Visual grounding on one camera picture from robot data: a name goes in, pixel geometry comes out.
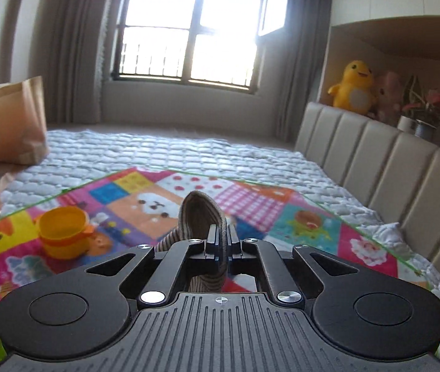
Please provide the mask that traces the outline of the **potted plant pink flowers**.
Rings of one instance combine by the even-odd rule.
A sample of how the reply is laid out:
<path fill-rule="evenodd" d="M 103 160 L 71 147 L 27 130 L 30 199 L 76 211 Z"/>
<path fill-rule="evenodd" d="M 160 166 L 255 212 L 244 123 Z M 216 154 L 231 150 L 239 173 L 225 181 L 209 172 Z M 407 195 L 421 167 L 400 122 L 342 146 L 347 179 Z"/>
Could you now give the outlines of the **potted plant pink flowers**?
<path fill-rule="evenodd" d="M 418 76 L 410 76 L 403 90 L 402 116 L 414 122 L 415 136 L 434 142 L 440 131 L 440 89 L 424 93 Z"/>

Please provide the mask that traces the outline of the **grey left curtain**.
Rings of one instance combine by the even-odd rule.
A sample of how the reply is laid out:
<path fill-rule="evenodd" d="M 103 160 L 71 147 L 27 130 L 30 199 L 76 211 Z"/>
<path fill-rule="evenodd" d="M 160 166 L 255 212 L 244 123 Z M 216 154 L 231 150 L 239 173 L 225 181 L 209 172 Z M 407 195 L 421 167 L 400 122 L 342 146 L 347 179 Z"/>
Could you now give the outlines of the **grey left curtain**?
<path fill-rule="evenodd" d="M 102 120 L 122 0 L 40 0 L 29 71 L 44 83 L 49 123 Z"/>

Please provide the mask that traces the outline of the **dark framed window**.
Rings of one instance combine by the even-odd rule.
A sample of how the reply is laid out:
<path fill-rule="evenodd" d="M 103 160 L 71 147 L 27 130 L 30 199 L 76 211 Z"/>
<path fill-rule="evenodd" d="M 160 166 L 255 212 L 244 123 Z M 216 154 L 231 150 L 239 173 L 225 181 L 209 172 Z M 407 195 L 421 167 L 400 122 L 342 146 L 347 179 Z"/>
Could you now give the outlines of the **dark framed window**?
<path fill-rule="evenodd" d="M 250 94 L 263 45 L 286 25 L 289 0 L 122 0 L 112 79 Z"/>

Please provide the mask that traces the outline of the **grey right curtain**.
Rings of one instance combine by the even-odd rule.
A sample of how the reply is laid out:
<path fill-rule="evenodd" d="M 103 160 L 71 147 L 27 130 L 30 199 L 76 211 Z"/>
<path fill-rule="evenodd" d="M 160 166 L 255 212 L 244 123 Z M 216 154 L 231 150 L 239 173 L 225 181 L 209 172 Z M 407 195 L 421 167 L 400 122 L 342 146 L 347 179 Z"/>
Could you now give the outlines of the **grey right curtain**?
<path fill-rule="evenodd" d="M 286 60 L 275 135 L 294 143 L 306 104 L 316 97 L 323 74 L 332 0 L 288 0 Z"/>

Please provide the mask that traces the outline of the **beige padded headboard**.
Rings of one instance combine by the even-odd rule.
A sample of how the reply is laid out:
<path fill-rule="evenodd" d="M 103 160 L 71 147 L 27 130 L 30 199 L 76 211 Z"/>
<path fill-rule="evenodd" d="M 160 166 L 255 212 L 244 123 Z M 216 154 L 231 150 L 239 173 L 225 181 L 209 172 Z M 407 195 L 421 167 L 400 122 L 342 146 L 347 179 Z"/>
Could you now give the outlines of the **beige padded headboard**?
<path fill-rule="evenodd" d="M 440 148 L 367 117 L 308 103 L 296 149 L 338 185 L 397 223 L 440 272 Z"/>

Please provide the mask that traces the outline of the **colourful cartoon patchwork mat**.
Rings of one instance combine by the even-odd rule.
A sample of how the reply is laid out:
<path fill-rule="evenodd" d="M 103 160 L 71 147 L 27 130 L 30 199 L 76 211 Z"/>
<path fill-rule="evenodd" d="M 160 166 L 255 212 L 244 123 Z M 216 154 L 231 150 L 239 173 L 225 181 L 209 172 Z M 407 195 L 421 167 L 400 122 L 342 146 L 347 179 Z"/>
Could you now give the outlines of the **colourful cartoon patchwork mat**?
<path fill-rule="evenodd" d="M 279 250 L 306 244 L 421 287 L 423 274 L 299 192 L 214 176 L 134 168 L 108 175 L 0 219 L 0 300 L 17 287 L 139 244 L 155 245 L 177 222 L 183 199 L 203 192 L 218 204 L 239 238 L 270 241 Z M 90 219 L 89 250 L 70 261 L 44 251 L 37 223 L 59 206 L 77 206 Z M 4 357 L 0 343 L 0 360 Z"/>

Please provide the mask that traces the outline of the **grey curtain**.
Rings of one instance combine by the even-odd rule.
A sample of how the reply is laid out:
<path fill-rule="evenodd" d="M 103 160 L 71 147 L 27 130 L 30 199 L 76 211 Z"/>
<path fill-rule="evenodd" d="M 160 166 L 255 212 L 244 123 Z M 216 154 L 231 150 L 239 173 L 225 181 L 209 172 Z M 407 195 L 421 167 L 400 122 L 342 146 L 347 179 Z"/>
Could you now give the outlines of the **grey curtain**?
<path fill-rule="evenodd" d="M 44 83 L 49 123 L 102 120 L 122 0 L 40 0 L 29 71 Z"/>
<path fill-rule="evenodd" d="M 316 97 L 323 74 L 332 0 L 288 0 L 286 60 L 275 135 L 294 143 L 306 104 Z"/>

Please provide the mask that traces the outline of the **brown striped knit garment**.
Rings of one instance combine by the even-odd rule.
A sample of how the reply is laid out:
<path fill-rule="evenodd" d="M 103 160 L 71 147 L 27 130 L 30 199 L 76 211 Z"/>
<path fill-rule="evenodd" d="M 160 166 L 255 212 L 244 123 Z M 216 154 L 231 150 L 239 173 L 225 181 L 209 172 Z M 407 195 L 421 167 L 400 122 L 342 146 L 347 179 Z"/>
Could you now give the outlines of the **brown striped knit garment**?
<path fill-rule="evenodd" d="M 222 258 L 218 272 L 212 275 L 195 276 L 189 284 L 190 292 L 220 292 L 227 273 L 227 219 L 213 198 L 199 191 L 190 192 L 183 200 L 178 216 L 178 224 L 155 246 L 156 252 L 167 251 L 181 240 L 205 239 L 210 226 L 215 225 L 220 232 Z"/>

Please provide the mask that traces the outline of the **orange yellow plastic container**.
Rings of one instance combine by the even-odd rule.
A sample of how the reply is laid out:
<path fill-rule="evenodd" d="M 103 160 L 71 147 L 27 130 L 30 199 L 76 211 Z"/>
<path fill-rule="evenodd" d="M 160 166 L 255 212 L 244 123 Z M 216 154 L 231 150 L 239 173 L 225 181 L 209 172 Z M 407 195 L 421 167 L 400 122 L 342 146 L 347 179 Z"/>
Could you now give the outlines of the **orange yellow plastic container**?
<path fill-rule="evenodd" d="M 90 248 L 90 236 L 95 227 L 88 214 L 77 206 L 60 206 L 36 219 L 38 237 L 47 256 L 58 260 L 72 260 Z"/>

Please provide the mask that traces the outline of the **yellow duck plush toy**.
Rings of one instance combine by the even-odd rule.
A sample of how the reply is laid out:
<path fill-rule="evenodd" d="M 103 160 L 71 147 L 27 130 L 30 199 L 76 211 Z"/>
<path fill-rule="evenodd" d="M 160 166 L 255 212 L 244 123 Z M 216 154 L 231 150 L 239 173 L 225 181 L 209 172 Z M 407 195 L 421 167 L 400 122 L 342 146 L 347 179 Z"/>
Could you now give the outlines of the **yellow duck plush toy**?
<path fill-rule="evenodd" d="M 367 115 L 375 103 L 372 89 L 375 79 L 370 67 L 362 60 L 353 60 L 344 68 L 340 83 L 328 89 L 332 106 L 360 115 Z"/>

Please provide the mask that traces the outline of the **white quilted bedspread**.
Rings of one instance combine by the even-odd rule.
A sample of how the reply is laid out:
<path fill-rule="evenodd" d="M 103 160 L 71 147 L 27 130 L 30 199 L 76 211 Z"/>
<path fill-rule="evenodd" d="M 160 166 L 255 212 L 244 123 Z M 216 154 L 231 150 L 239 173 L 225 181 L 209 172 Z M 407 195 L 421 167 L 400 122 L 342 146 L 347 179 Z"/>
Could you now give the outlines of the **white quilted bedspread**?
<path fill-rule="evenodd" d="M 350 227 L 367 233 L 382 248 L 419 270 L 440 298 L 440 273 L 404 242 L 398 224 L 386 224 L 304 155 L 289 150 L 232 144 L 223 139 L 173 139 L 91 131 L 55 130 L 48 134 L 49 155 L 19 172 L 1 195 L 1 219 L 35 202 L 131 168 L 292 189 Z"/>

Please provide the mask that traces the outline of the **brown paper bag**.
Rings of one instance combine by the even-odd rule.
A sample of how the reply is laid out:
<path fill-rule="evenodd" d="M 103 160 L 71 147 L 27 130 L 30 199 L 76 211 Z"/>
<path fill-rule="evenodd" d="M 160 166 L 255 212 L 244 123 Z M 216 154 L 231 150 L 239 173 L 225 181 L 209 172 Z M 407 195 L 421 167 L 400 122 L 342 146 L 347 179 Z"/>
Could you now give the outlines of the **brown paper bag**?
<path fill-rule="evenodd" d="M 0 162 L 34 166 L 48 153 L 43 79 L 0 84 Z"/>

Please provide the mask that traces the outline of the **pink plush toy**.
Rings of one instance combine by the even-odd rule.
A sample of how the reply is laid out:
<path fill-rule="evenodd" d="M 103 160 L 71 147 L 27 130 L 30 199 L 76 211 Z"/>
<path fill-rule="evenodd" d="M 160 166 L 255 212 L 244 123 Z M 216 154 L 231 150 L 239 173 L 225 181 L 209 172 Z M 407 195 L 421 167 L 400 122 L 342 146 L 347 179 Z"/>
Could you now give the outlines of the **pink plush toy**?
<path fill-rule="evenodd" d="M 401 117 L 403 87 L 401 77 L 388 71 L 375 80 L 376 119 L 396 127 Z"/>

